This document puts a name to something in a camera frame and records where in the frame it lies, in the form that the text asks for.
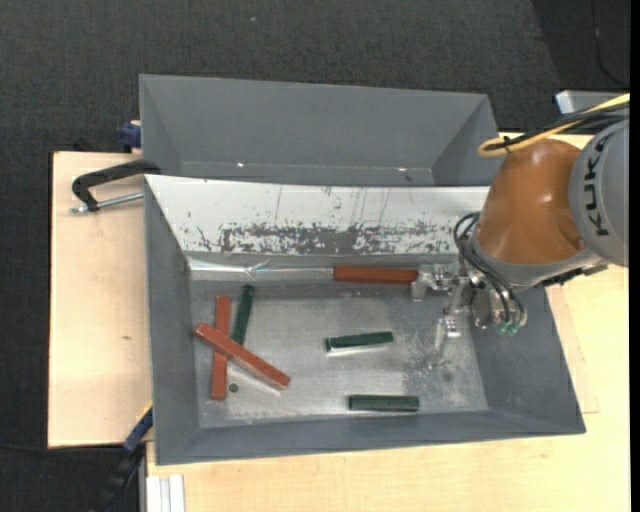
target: gray floor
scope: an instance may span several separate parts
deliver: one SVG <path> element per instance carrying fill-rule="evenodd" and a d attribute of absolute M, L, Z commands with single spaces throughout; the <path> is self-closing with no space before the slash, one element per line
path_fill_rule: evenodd
<path fill-rule="evenodd" d="M 557 90 L 629 85 L 630 3 L 0 1 L 0 510 L 86 510 L 117 461 L 42 451 L 48 152 L 121 151 L 138 73 L 482 92 L 526 129 Z"/>

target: wooden board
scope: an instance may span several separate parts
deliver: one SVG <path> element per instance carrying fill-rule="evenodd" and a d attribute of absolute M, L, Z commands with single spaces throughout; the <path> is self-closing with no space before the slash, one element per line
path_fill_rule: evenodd
<path fill-rule="evenodd" d="M 49 446 L 124 441 L 151 399 L 142 201 L 75 215 L 81 174 L 139 155 L 55 153 L 51 212 Z M 141 177 L 103 185 L 106 199 Z"/>

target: red block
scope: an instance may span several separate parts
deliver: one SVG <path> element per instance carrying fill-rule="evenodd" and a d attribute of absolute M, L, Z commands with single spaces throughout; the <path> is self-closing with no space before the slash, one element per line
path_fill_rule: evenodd
<path fill-rule="evenodd" d="M 231 298 L 226 296 L 216 297 L 216 329 L 224 334 L 229 334 L 231 317 Z M 213 351 L 211 364 L 211 399 L 224 400 L 227 396 L 227 356 Z"/>
<path fill-rule="evenodd" d="M 417 270 L 380 267 L 333 267 L 334 281 L 371 284 L 409 284 L 418 279 Z"/>
<path fill-rule="evenodd" d="M 219 329 L 204 322 L 198 324 L 194 334 L 214 350 L 221 352 L 238 366 L 252 373 L 260 380 L 276 389 L 285 389 L 289 385 L 289 377 L 266 361 L 260 359 L 242 345 L 239 345 Z"/>

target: wooden block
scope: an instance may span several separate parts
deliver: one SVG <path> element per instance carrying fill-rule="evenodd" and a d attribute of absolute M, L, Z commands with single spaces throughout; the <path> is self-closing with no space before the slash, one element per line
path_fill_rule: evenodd
<path fill-rule="evenodd" d="M 231 298 L 216 297 L 216 329 L 229 334 L 231 316 Z M 227 356 L 213 351 L 211 364 L 211 399 L 224 400 L 227 396 Z"/>
<path fill-rule="evenodd" d="M 333 279 L 350 283 L 409 284 L 418 279 L 418 271 L 402 268 L 336 265 L 333 267 Z"/>
<path fill-rule="evenodd" d="M 247 335 L 247 326 L 249 325 L 254 293 L 255 288 L 249 284 L 244 285 L 240 293 L 238 310 L 236 311 L 236 321 L 233 324 L 233 333 L 231 333 L 231 339 L 240 345 L 244 345 L 244 340 Z"/>
<path fill-rule="evenodd" d="M 241 366 L 262 381 L 276 389 L 285 389 L 289 385 L 289 377 L 266 361 L 260 359 L 253 352 L 233 341 L 220 330 L 204 322 L 198 324 L 194 334 L 214 350 L 222 352 L 238 366 Z"/>

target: wire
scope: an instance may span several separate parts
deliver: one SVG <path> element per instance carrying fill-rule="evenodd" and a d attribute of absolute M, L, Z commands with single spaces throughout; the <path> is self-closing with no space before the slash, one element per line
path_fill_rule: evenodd
<path fill-rule="evenodd" d="M 468 239 L 471 229 L 476 225 L 479 219 L 479 212 L 473 212 L 463 216 L 453 228 L 453 241 L 456 244 L 456 247 L 458 248 L 458 251 L 460 252 L 462 258 L 470 263 L 471 266 L 473 266 L 476 270 L 482 272 L 498 293 L 500 302 L 502 302 L 502 307 L 504 309 L 504 323 L 513 323 L 514 325 L 517 324 L 518 326 L 522 326 L 526 321 L 527 313 L 520 299 L 516 296 L 515 293 L 513 293 L 513 290 L 508 283 L 506 283 L 497 273 L 495 273 L 490 267 L 488 267 L 476 254 L 473 253 L 473 251 L 469 251 L 462 243 L 463 240 Z M 464 232 L 462 233 L 462 235 L 460 235 L 460 227 L 468 220 L 471 220 L 471 222 L 467 224 Z M 511 322 L 511 311 L 507 302 L 507 296 L 509 296 L 518 307 L 518 318 L 514 322 Z"/>
<path fill-rule="evenodd" d="M 595 107 L 590 107 L 588 109 L 580 110 L 578 112 L 574 112 L 573 114 L 563 116 L 547 126 L 538 128 L 536 130 L 533 130 L 532 132 L 525 133 L 524 135 L 520 135 L 519 137 L 516 137 L 514 139 L 505 140 L 500 137 L 490 139 L 482 143 L 478 147 L 478 154 L 482 157 L 493 157 L 505 155 L 513 151 L 518 151 L 527 146 L 530 146 L 531 144 L 534 144 L 535 142 L 546 139 L 551 135 L 555 135 L 556 133 L 565 131 L 568 128 L 576 126 L 584 121 L 593 120 L 597 117 L 601 117 L 603 114 L 626 108 L 626 106 L 630 102 L 631 94 L 622 94 L 613 99 L 600 103 Z"/>

